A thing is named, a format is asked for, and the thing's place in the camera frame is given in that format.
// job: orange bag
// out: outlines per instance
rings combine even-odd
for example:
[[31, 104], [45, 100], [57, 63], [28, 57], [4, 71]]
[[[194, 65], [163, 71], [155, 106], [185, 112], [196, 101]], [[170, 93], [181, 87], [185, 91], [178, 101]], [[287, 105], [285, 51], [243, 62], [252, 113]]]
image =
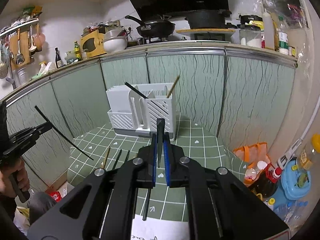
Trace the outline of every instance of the orange bag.
[[[251, 146], [242, 146], [238, 149], [234, 149], [233, 153], [244, 162], [249, 163], [248, 169], [257, 166], [258, 161], [264, 161], [267, 164], [270, 163], [268, 155], [268, 146], [266, 142], [256, 143]], [[250, 186], [253, 183], [252, 180], [244, 179], [244, 184]]]

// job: blue lid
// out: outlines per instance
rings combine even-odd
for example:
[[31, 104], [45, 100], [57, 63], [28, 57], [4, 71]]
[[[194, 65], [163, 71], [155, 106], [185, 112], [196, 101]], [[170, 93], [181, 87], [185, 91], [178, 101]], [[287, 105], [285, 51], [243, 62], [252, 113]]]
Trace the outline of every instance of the blue lid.
[[308, 179], [304, 186], [299, 188], [297, 181], [301, 173], [298, 170], [292, 171], [292, 166], [296, 162], [294, 160], [290, 161], [281, 175], [281, 185], [284, 190], [285, 197], [289, 200], [297, 200], [308, 194], [311, 188], [311, 174], [308, 171]]

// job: pan handle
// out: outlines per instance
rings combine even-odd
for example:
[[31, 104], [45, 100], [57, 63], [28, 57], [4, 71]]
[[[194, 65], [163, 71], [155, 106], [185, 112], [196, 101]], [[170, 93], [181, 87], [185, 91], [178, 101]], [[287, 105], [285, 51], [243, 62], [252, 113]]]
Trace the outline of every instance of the pan handle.
[[140, 25], [146, 25], [143, 21], [141, 21], [141, 20], [139, 20], [139, 19], [137, 19], [136, 17], [133, 17], [133, 16], [131, 16], [131, 15], [127, 15], [127, 16], [125, 17], [125, 19], [133, 20], [133, 21], [139, 23]]

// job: gray pants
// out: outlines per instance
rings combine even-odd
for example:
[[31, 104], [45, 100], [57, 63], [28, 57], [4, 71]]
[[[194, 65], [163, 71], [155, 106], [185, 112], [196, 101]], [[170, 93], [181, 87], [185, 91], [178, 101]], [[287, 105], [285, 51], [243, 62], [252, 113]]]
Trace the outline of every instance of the gray pants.
[[36, 192], [29, 202], [29, 222], [32, 225], [39, 217], [56, 204], [56, 201], [45, 192]]

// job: red package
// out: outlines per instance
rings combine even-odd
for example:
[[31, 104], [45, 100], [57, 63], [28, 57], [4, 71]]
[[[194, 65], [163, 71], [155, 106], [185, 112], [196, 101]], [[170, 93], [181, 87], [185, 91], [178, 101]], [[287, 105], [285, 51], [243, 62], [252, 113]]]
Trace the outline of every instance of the red package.
[[58, 191], [52, 192], [49, 194], [56, 202], [62, 200], [61, 194]]

